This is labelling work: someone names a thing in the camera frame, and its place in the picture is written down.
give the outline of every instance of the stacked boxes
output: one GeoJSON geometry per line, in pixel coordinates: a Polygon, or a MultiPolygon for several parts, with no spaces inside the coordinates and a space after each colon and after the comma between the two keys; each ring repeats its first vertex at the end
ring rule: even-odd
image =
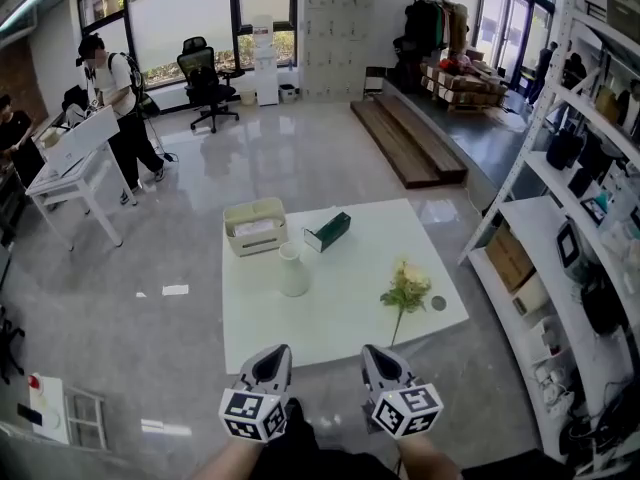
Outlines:
{"type": "Polygon", "coordinates": [[[499,106],[507,92],[506,87],[474,75],[454,76],[426,64],[420,68],[424,75],[422,85],[450,105],[499,106]]]}

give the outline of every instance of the wooden step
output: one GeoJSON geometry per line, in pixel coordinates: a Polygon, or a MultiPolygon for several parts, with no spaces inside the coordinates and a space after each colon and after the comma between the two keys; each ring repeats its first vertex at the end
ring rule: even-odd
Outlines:
{"type": "Polygon", "coordinates": [[[464,164],[413,110],[395,96],[376,95],[374,100],[404,130],[440,178],[450,183],[464,180],[467,173],[464,164]]]}
{"type": "Polygon", "coordinates": [[[442,185],[417,146],[397,123],[373,101],[352,101],[351,110],[367,129],[405,188],[442,185]]]}

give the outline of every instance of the white ceramic vase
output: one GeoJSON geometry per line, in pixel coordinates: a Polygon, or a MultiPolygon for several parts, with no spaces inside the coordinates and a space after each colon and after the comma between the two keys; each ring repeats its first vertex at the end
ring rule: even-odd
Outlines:
{"type": "Polygon", "coordinates": [[[309,289],[311,275],[300,261],[300,248],[293,242],[285,242],[278,250],[280,256],[280,292],[287,297],[299,297],[309,289]]]}

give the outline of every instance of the office chair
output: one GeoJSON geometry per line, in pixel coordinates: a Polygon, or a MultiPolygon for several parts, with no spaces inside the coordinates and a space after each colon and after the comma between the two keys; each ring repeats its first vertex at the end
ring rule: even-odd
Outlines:
{"type": "Polygon", "coordinates": [[[0,377],[5,384],[11,384],[9,377],[7,377],[8,363],[11,363],[20,375],[24,375],[24,370],[20,368],[16,362],[13,354],[11,354],[11,342],[17,334],[24,338],[24,331],[20,327],[16,327],[12,330],[13,323],[11,320],[5,317],[7,310],[4,306],[0,306],[0,319],[2,325],[0,326],[0,377]]]}
{"type": "Polygon", "coordinates": [[[228,106],[218,105],[229,99],[236,93],[230,86],[230,79],[244,74],[244,71],[222,70],[219,74],[224,77],[227,84],[220,84],[219,74],[216,73],[215,56],[213,48],[207,46],[203,37],[192,37],[183,43],[182,54],[178,56],[178,65],[187,79],[187,96],[189,101],[196,105],[209,105],[211,109],[204,112],[198,119],[191,123],[191,129],[196,129],[196,124],[211,118],[211,133],[216,133],[216,116],[235,116],[240,120],[237,112],[229,112],[228,106]]]}

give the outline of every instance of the person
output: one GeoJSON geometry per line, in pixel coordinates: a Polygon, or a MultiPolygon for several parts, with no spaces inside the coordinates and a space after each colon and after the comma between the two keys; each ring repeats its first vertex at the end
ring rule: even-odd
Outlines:
{"type": "MultiPolygon", "coordinates": [[[[102,39],[90,34],[82,39],[78,55],[94,72],[94,87],[98,91],[98,102],[111,105],[118,119],[120,133],[109,139],[120,170],[132,191],[137,191],[139,159],[151,172],[155,181],[164,178],[164,160],[156,155],[147,137],[144,120],[136,108],[136,95],[131,90],[131,68],[124,55],[113,55],[109,68],[109,52],[102,39]]],[[[122,192],[120,203],[129,200],[122,192]]]]}
{"type": "Polygon", "coordinates": [[[553,56],[553,52],[558,48],[558,43],[555,41],[551,41],[549,44],[549,48],[543,48],[540,50],[540,57],[538,60],[538,65],[536,66],[536,78],[533,81],[533,85],[531,87],[531,92],[529,93],[529,104],[535,104],[538,96],[542,92],[544,87],[544,79],[547,76],[547,71],[549,71],[549,64],[551,64],[551,57],[553,56]]]}
{"type": "Polygon", "coordinates": [[[14,111],[11,97],[0,97],[0,150],[5,158],[13,162],[18,177],[25,188],[44,167],[40,151],[33,143],[33,123],[22,110],[14,111]]]}
{"type": "MultiPolygon", "coordinates": [[[[286,410],[289,419],[282,437],[267,445],[232,438],[192,480],[398,479],[372,455],[320,449],[313,428],[304,420],[300,402],[291,398],[286,410]]],[[[409,480],[460,478],[455,463],[436,450],[425,433],[403,437],[396,443],[409,480]]]]}
{"type": "Polygon", "coordinates": [[[620,110],[618,125],[632,135],[640,112],[640,80],[631,80],[629,90],[622,91],[616,102],[620,110]]]}
{"type": "MultiPolygon", "coordinates": [[[[571,90],[582,80],[584,80],[586,76],[587,70],[582,64],[582,57],[580,57],[580,54],[578,53],[572,53],[571,57],[569,57],[569,59],[564,63],[564,70],[562,73],[562,87],[571,90]]],[[[553,126],[556,130],[560,129],[562,120],[564,119],[564,114],[567,109],[569,109],[567,120],[573,119],[578,113],[578,111],[573,107],[570,108],[569,104],[566,101],[562,102],[562,104],[558,107],[556,117],[553,121],[553,126]]]]}

